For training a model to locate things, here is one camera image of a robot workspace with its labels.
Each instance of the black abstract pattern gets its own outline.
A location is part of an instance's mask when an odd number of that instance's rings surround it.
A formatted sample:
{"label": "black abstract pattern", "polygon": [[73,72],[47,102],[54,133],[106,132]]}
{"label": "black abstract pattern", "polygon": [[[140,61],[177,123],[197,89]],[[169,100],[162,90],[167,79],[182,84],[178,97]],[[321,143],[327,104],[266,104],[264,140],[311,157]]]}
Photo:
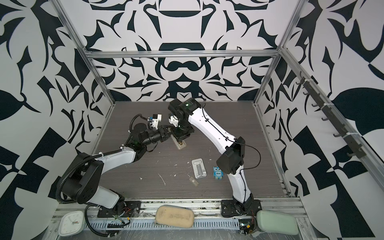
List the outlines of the black abstract pattern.
{"label": "black abstract pattern", "polygon": [[92,150],[110,105],[47,0],[2,1],[0,24],[1,239],[32,239],[57,207],[52,184]]}
{"label": "black abstract pattern", "polygon": [[[382,211],[371,214],[369,208],[382,205],[383,192],[359,159],[347,155],[351,149],[333,137],[334,127],[321,120],[324,114],[304,93],[281,59],[258,103],[273,148],[280,152],[278,160],[291,195],[301,197],[319,237],[381,239],[376,221],[383,220]],[[367,197],[361,198],[359,191]]]}
{"label": "black abstract pattern", "polygon": [[310,0],[287,44],[381,159],[383,9],[380,0]]}
{"label": "black abstract pattern", "polygon": [[63,1],[93,51],[277,48],[297,0]]}
{"label": "black abstract pattern", "polygon": [[96,60],[116,101],[230,101],[255,98],[272,57]]}

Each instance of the clock face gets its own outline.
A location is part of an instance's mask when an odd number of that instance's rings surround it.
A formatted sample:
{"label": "clock face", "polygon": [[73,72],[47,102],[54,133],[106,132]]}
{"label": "clock face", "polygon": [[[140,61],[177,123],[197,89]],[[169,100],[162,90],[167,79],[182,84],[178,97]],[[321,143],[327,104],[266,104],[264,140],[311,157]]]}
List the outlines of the clock face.
{"label": "clock face", "polygon": [[66,214],[60,223],[60,235],[73,235],[84,228],[84,213],[76,211]]}

